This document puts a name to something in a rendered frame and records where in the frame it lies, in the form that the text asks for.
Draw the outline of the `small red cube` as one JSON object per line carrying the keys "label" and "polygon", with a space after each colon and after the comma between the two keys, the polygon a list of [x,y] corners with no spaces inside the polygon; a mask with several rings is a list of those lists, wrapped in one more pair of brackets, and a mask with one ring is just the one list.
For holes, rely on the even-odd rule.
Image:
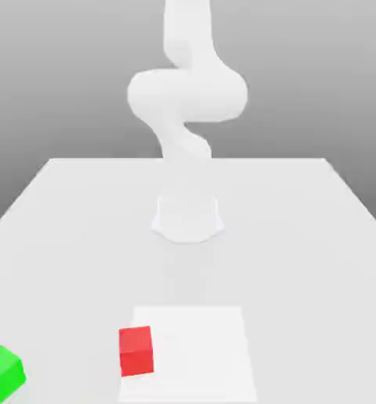
{"label": "small red cube", "polygon": [[154,353],[149,326],[121,328],[118,338],[122,377],[154,371]]}

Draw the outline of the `small green cube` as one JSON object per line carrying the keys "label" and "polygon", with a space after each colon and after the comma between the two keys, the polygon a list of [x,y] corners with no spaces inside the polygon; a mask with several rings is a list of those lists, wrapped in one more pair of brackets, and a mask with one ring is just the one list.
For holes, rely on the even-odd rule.
{"label": "small green cube", "polygon": [[0,346],[0,404],[24,385],[26,380],[20,357]]}

